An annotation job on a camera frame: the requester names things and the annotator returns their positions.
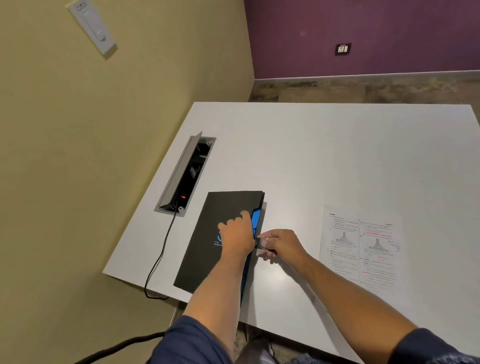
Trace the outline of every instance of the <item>table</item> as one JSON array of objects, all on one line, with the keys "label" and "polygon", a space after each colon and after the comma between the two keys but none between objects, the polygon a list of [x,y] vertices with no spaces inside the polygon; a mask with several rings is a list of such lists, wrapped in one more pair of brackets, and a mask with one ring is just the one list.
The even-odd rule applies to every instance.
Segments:
[{"label": "table", "polygon": [[[149,289],[173,286],[209,191],[263,190],[263,231],[320,252],[324,204],[403,219],[415,323],[480,355],[480,129],[469,105],[195,103],[104,273],[143,286],[171,215],[154,212],[190,135],[216,137]],[[252,259],[240,320],[361,362],[301,280]]]}]

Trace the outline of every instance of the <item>wall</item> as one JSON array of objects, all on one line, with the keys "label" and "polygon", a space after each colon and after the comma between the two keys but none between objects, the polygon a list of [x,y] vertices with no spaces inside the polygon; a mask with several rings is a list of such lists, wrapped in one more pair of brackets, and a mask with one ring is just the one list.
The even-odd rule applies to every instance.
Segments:
[{"label": "wall", "polygon": [[168,326],[171,303],[101,270],[191,104],[253,84],[241,0],[94,0],[108,61],[64,1],[0,14],[1,363],[73,363]]},{"label": "wall", "polygon": [[[245,0],[255,78],[480,69],[477,0]],[[335,45],[352,43],[347,56]]]}]

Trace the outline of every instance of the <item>black folder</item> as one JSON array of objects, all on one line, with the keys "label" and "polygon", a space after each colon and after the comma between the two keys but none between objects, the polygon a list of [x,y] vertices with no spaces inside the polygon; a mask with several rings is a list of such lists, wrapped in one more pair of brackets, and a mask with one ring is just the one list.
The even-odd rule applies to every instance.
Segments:
[{"label": "black folder", "polygon": [[[222,254],[218,223],[235,219],[240,216],[241,211],[246,210],[252,214],[254,210],[262,208],[264,195],[262,191],[208,193],[173,283],[175,287],[193,293],[200,286]],[[245,286],[249,262],[250,256],[245,264],[242,290]]]}]

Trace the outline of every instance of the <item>navy blue sleeve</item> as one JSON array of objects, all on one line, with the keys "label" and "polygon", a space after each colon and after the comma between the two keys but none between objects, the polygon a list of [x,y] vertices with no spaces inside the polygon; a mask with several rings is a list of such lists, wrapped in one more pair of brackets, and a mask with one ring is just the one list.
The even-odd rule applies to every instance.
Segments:
[{"label": "navy blue sleeve", "polygon": [[232,360],[205,326],[182,316],[165,333],[147,363],[232,364]]},{"label": "navy blue sleeve", "polygon": [[478,358],[465,355],[426,328],[406,335],[394,349],[388,364],[480,364]]}]

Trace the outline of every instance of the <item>paper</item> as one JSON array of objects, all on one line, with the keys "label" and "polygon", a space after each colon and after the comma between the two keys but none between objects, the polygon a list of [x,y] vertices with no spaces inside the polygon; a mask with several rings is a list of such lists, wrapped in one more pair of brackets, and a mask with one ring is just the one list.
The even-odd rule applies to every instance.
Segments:
[{"label": "paper", "polygon": [[401,218],[324,207],[320,261],[404,313],[411,307]]}]

